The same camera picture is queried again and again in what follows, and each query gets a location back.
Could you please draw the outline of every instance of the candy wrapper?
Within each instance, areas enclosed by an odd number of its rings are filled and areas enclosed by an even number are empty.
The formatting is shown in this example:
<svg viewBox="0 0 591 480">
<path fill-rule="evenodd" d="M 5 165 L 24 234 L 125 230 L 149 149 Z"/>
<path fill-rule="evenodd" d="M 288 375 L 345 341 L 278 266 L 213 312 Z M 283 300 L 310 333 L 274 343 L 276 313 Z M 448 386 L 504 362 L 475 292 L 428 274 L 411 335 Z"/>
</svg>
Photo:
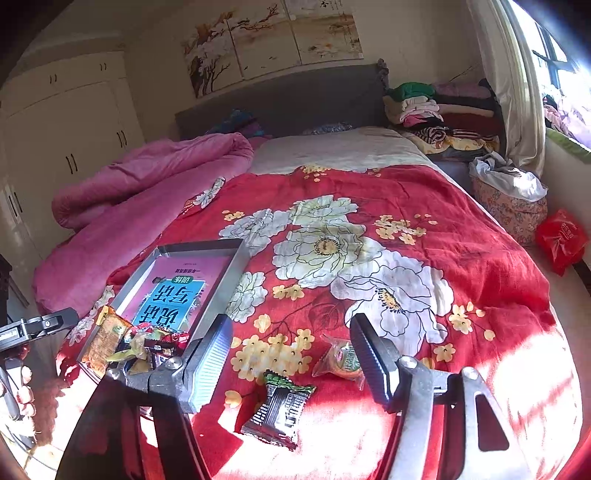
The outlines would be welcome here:
<svg viewBox="0 0 591 480">
<path fill-rule="evenodd" d="M 365 376 L 359 365 L 357 354 L 349 340 L 322 335 L 322 339 L 330 344 L 328 351 L 318 360 L 312 370 L 312 377 L 324 374 L 335 374 L 337 377 L 353 380 L 362 390 Z"/>
<path fill-rule="evenodd" d="M 94 335 L 82 362 L 99 377 L 103 377 L 108 364 L 107 358 L 115 353 L 119 342 L 130 328 L 131 324 L 119 317 L 111 307 L 103 307 L 96 319 Z"/>
<path fill-rule="evenodd" d="M 271 370 L 264 373 L 264 378 L 267 399 L 240 431 L 265 443 L 295 450 L 301 412 L 316 387 L 300 387 Z"/>
</svg>

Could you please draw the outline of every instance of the metal tray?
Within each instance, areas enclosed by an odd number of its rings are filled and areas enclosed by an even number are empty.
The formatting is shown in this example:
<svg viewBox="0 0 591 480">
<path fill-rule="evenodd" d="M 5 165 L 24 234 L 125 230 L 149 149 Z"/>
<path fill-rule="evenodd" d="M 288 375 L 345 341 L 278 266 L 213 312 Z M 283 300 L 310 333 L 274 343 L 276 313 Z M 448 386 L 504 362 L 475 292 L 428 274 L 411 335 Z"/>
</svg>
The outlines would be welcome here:
<svg viewBox="0 0 591 480">
<path fill-rule="evenodd" d="M 182 244 L 162 245 L 157 247 L 138 269 L 130 276 L 129 280 L 121 288 L 119 293 L 111 302 L 111 308 L 115 310 L 117 315 L 123 316 L 126 308 L 130 302 L 133 301 L 136 294 L 144 281 L 148 278 L 156 259 L 159 257 L 184 257 L 191 260 L 198 261 L 199 258 L 206 258 L 211 256 L 227 256 L 228 262 L 218 274 L 215 282 L 209 288 L 206 298 L 203 300 L 197 317 L 192 321 L 190 326 L 190 340 L 203 338 L 218 313 L 226 311 L 230 299 L 234 295 L 236 286 L 240 282 L 240 278 L 244 273 L 246 265 L 251 257 L 248 254 L 246 244 L 241 239 L 222 239 L 211 240 L 206 242 L 189 242 Z M 96 336 L 99 327 L 95 325 L 90 335 L 87 337 L 85 347 L 78 356 L 78 361 L 81 361 L 86 350 L 92 343 Z M 90 369 L 85 368 L 86 371 L 92 373 Z"/>
</svg>

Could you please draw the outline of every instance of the pile of clothes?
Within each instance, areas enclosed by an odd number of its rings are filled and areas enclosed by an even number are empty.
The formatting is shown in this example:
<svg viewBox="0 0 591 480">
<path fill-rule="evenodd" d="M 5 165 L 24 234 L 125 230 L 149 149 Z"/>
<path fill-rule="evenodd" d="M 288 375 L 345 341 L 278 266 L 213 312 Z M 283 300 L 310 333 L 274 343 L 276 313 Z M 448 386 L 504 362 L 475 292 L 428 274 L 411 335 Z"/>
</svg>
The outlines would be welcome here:
<svg viewBox="0 0 591 480">
<path fill-rule="evenodd" d="M 413 127 L 427 123 L 430 118 L 443 122 L 439 115 L 439 106 L 433 100 L 435 88 L 418 82 L 403 83 L 395 89 L 389 89 L 384 96 L 386 116 L 394 124 Z"/>
<path fill-rule="evenodd" d="M 383 101 L 394 128 L 432 160 L 468 162 L 503 150 L 500 107 L 485 80 L 407 82 L 388 89 Z"/>
<path fill-rule="evenodd" d="M 556 130 L 591 149 L 591 112 L 583 102 L 575 105 L 559 90 L 552 89 L 542 98 L 544 119 L 547 128 Z"/>
</svg>

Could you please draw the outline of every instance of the pink blanket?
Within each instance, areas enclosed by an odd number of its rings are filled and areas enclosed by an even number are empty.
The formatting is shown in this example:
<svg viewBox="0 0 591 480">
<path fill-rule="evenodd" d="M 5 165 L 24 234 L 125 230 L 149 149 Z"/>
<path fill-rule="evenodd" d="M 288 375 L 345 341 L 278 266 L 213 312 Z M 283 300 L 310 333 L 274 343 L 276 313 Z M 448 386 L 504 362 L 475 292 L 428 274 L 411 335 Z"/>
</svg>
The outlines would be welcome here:
<svg viewBox="0 0 591 480">
<path fill-rule="evenodd" d="M 252 156 L 241 134 L 161 140 L 60 192 L 52 203 L 56 220 L 81 230 L 37 267 L 33 292 L 40 311 L 72 307 L 86 314 L 111 272 L 149 246 L 187 199 L 218 177 L 246 172 Z"/>
</svg>

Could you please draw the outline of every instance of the wrapped candy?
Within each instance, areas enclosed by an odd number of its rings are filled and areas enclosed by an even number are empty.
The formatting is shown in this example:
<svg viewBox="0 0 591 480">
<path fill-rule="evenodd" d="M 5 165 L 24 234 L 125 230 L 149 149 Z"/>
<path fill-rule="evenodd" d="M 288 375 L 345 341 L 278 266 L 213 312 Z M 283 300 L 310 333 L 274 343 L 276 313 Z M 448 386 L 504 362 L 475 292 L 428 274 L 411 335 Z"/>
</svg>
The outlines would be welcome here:
<svg viewBox="0 0 591 480">
<path fill-rule="evenodd" d="M 330 344 L 330 348 L 316 362 L 314 370 L 312 370 L 312 377 L 331 373 L 347 380 L 353 380 L 362 390 L 365 376 L 351 342 L 342 338 L 333 338 L 330 335 L 322 335 L 322 339 Z"/>
</svg>

